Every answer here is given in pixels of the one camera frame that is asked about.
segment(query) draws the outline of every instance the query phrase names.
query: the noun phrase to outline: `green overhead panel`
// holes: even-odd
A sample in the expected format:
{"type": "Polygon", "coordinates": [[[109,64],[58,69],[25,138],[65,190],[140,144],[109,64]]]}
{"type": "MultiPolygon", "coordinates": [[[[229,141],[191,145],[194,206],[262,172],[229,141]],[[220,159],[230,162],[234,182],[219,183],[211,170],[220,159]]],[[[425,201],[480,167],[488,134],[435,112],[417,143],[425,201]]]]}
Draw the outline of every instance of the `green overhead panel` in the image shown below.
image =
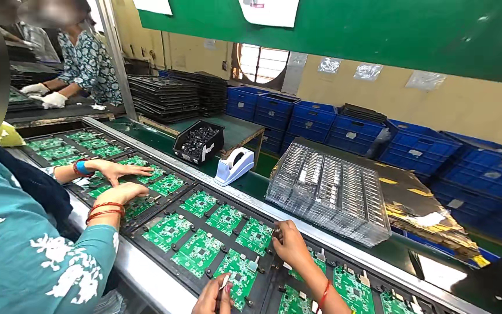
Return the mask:
{"type": "Polygon", "coordinates": [[[295,27],[254,25],[237,0],[170,0],[143,27],[502,82],[502,0],[300,0],[295,27]]]}

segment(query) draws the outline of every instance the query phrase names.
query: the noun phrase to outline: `teal shirt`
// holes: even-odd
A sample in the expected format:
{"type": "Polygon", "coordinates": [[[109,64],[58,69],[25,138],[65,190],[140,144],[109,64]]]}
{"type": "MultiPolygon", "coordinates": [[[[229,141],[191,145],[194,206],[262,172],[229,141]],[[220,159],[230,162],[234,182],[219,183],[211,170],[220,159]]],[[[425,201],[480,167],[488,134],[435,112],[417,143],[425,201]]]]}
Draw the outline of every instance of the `teal shirt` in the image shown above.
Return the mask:
{"type": "Polygon", "coordinates": [[[0,313],[92,313],[118,242],[109,225],[88,227],[76,243],[59,236],[0,163],[0,313]]]}

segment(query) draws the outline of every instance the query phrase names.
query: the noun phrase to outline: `metal pole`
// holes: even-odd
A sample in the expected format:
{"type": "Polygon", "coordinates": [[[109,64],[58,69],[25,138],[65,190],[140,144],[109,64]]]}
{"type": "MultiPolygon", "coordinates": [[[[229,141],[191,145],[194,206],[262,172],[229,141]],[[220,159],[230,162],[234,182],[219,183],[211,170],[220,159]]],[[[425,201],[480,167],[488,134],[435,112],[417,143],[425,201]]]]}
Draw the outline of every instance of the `metal pole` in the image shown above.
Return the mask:
{"type": "Polygon", "coordinates": [[[115,20],[112,2],[111,0],[96,0],[96,5],[98,6],[98,11],[100,11],[100,18],[104,26],[104,33],[106,35],[106,39],[108,40],[108,53],[112,56],[115,76],[117,77],[117,82],[119,83],[119,90],[121,91],[121,96],[123,97],[123,104],[125,105],[127,117],[135,121],[139,121],[137,113],[135,112],[135,105],[133,104],[131,91],[129,90],[129,84],[127,83],[127,74],[125,73],[125,66],[123,64],[122,50],[118,41],[119,37],[117,36],[117,32],[114,27],[116,24],[114,23],[115,20]]]}

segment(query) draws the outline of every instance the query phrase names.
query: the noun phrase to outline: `black plastic bin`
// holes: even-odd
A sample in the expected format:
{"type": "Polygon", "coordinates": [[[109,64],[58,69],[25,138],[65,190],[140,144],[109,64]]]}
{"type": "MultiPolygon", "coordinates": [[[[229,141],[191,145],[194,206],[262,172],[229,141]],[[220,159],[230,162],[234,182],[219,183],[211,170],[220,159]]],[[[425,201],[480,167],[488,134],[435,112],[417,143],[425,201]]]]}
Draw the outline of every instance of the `black plastic bin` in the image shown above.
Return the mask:
{"type": "Polygon", "coordinates": [[[203,162],[210,160],[219,150],[222,149],[222,147],[224,147],[224,129],[225,127],[223,126],[199,120],[195,124],[188,127],[187,130],[178,134],[176,142],[173,144],[173,152],[178,157],[183,158],[186,161],[200,165],[203,162]],[[185,144],[187,137],[190,136],[189,133],[193,130],[198,130],[200,127],[211,127],[213,130],[218,130],[218,133],[208,139],[199,149],[197,154],[188,155],[187,153],[184,153],[181,146],[185,144]]]}

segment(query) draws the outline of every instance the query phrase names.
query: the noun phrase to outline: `wooden table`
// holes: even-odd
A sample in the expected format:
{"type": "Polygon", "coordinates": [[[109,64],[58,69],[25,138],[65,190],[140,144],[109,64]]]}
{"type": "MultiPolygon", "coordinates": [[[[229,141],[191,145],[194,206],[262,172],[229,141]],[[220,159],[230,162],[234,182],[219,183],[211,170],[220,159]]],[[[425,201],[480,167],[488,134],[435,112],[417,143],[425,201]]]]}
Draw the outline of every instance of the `wooden table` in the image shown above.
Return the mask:
{"type": "Polygon", "coordinates": [[[254,166],[257,166],[259,160],[259,152],[263,143],[264,126],[254,124],[252,122],[238,119],[228,115],[219,115],[215,117],[195,117],[171,124],[160,124],[143,115],[139,115],[139,121],[146,125],[155,127],[173,136],[187,130],[191,125],[199,120],[204,120],[215,125],[225,127],[224,129],[224,147],[220,150],[220,156],[226,159],[236,148],[239,148],[255,137],[259,137],[259,144],[255,149],[254,166]]]}

